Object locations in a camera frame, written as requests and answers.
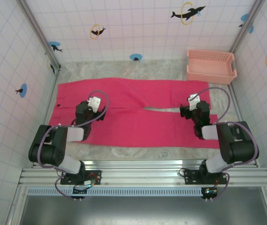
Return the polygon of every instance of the gray floor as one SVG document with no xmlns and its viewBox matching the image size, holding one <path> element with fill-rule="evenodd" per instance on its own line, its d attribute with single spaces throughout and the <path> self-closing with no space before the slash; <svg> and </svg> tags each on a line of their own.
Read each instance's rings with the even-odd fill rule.
<svg viewBox="0 0 267 225">
<path fill-rule="evenodd" d="M 59 73 L 57 84 L 105 77 L 150 80 L 186 80 L 186 61 L 184 60 L 143 60 L 143 61 L 112 61 L 82 62 L 65 64 Z M 210 84 L 211 87 L 227 85 Z M 52 97 L 48 121 L 53 111 L 57 85 Z M 212 103 L 211 113 L 221 116 L 227 107 L 227 97 L 220 90 L 210 90 Z M 224 120 L 237 121 L 233 105 Z M 195 148 L 121 148 L 96 146 L 81 143 L 68 143 L 67 154 L 78 160 L 122 160 L 122 159 L 204 159 L 215 155 L 216 149 Z"/>
<path fill-rule="evenodd" d="M 267 225 L 258 188 L 229 188 L 215 202 L 200 197 L 28 197 L 24 225 Z"/>
</svg>

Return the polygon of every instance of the pink basket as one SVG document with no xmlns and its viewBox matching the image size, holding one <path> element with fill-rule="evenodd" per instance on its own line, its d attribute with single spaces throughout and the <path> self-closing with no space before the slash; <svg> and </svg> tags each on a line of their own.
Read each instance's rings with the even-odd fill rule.
<svg viewBox="0 0 267 225">
<path fill-rule="evenodd" d="M 230 84 L 237 77 L 235 57 L 230 52 L 188 50 L 188 81 Z"/>
</svg>

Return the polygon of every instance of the white tiled wall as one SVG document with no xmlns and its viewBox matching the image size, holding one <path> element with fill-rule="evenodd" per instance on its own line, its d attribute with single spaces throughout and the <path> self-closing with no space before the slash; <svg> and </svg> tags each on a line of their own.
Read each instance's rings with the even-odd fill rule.
<svg viewBox="0 0 267 225">
<path fill-rule="evenodd" d="M 233 85 L 243 118 L 260 148 L 259 163 L 267 166 L 267 1 L 237 54 L 238 77 Z"/>
<path fill-rule="evenodd" d="M 29 146 L 42 122 L 54 75 L 15 0 L 0 0 L 0 224 L 4 224 Z M 21 98 L 15 90 L 26 83 Z"/>
<path fill-rule="evenodd" d="M 203 7 L 200 16 L 183 25 L 171 18 Z M 48 41 L 61 43 L 55 51 L 61 62 L 181 59 L 187 49 L 228 51 L 240 31 L 241 16 L 254 0 L 28 0 L 32 13 Z M 91 28 L 106 28 L 91 39 Z"/>
</svg>

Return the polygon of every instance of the red cloth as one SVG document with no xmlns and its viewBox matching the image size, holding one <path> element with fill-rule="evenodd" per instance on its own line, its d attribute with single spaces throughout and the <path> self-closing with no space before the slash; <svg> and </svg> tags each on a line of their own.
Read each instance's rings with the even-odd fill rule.
<svg viewBox="0 0 267 225">
<path fill-rule="evenodd" d="M 59 84 L 56 105 L 50 125 L 69 125 L 75 119 L 75 107 L 94 90 L 104 91 L 110 100 L 103 121 L 92 123 L 92 131 L 83 143 L 121 147 L 193 147 L 219 148 L 216 140 L 200 140 L 193 121 L 178 112 L 158 112 L 145 107 L 179 108 L 187 105 L 187 97 L 208 84 L 199 81 L 130 80 L 103 78 Z M 106 105 L 102 99 L 99 109 Z M 201 94 L 210 103 L 209 92 Z M 217 120 L 211 115 L 212 122 Z"/>
</svg>

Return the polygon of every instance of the marble floor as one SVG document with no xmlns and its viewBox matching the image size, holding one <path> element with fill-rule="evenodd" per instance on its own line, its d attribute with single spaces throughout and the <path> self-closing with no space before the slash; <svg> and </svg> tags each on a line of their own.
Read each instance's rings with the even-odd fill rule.
<svg viewBox="0 0 267 225">
<path fill-rule="evenodd" d="M 111 62 L 81 62 L 67 63 L 57 78 L 57 84 L 74 82 L 83 79 L 120 77 L 129 79 L 150 80 L 186 80 L 186 61 L 184 60 L 143 60 L 143 61 L 111 61 Z M 57 84 L 51 100 L 47 121 L 51 117 L 55 104 Z M 223 87 L 227 85 L 210 84 L 210 87 Z M 227 107 L 227 97 L 220 90 L 210 90 L 212 114 L 221 116 Z M 179 112 L 179 109 L 166 111 Z M 231 105 L 224 120 L 237 121 L 234 106 Z M 121 148 L 110 146 L 97 146 L 90 144 L 70 142 L 66 146 L 67 154 L 78 160 L 182 160 L 206 159 L 215 155 L 217 149 L 197 148 Z"/>
</svg>

